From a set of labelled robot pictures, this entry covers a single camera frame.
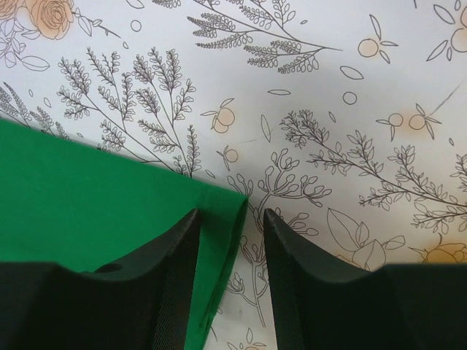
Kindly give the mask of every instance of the green fabric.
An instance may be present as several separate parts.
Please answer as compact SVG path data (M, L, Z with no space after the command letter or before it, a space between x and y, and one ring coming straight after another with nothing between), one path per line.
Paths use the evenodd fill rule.
M203 224L185 349L204 346L234 264L247 198L0 120L0 260L92 271L164 233Z

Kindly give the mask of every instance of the printed flower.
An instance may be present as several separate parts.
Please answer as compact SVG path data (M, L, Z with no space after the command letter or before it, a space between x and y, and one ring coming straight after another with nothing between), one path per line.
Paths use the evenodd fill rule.
M0 1L0 20L7 20L13 17L18 7L23 4L24 0L1 0Z
M33 24L48 39L61 39L73 22L73 0L26 0Z
M411 248L424 263L467 263L467 246L463 243L442 244L431 251Z

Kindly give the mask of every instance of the folded cloth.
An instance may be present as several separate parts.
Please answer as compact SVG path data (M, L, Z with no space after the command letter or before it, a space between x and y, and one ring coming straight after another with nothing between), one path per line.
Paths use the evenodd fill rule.
M0 260L94 271L201 211L185 349L200 350L230 276L247 198L0 120Z

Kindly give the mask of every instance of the floral tablecloth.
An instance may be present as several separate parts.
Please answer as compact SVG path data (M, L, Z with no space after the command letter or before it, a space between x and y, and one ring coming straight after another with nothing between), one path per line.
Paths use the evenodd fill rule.
M0 115L250 196L206 349L275 349L265 208L369 271L467 260L466 6L3 0Z

